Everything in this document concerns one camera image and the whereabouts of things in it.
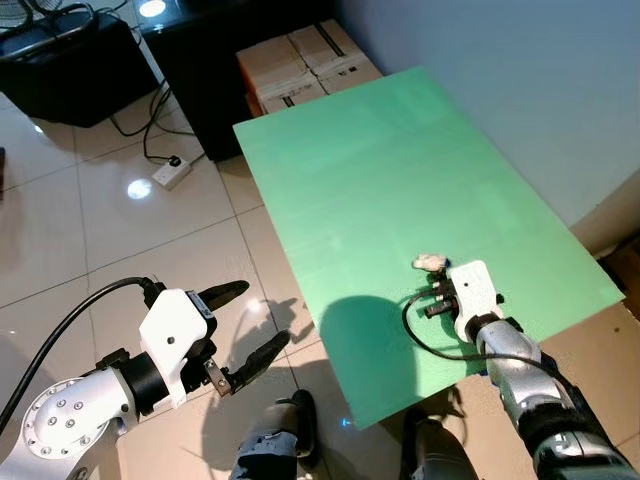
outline green tabletop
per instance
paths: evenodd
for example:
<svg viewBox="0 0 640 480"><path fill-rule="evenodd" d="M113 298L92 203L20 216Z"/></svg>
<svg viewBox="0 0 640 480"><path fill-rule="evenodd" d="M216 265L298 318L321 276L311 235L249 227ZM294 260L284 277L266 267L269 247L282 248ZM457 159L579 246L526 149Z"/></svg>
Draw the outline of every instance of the green tabletop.
<svg viewBox="0 0 640 480"><path fill-rule="evenodd" d="M622 298L420 68L235 130L359 427L482 368L405 334L402 302L426 281L411 267L420 253L484 260L505 313L536 340ZM412 324L461 351L447 318Z"/></svg>

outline white wall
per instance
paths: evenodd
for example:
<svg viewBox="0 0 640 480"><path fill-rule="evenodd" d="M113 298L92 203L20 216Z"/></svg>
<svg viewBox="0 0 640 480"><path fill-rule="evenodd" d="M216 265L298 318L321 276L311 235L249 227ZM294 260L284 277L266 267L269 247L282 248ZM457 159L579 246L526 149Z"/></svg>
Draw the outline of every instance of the white wall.
<svg viewBox="0 0 640 480"><path fill-rule="evenodd" d="M427 67L568 226L640 168L640 1L337 7L384 73Z"/></svg>

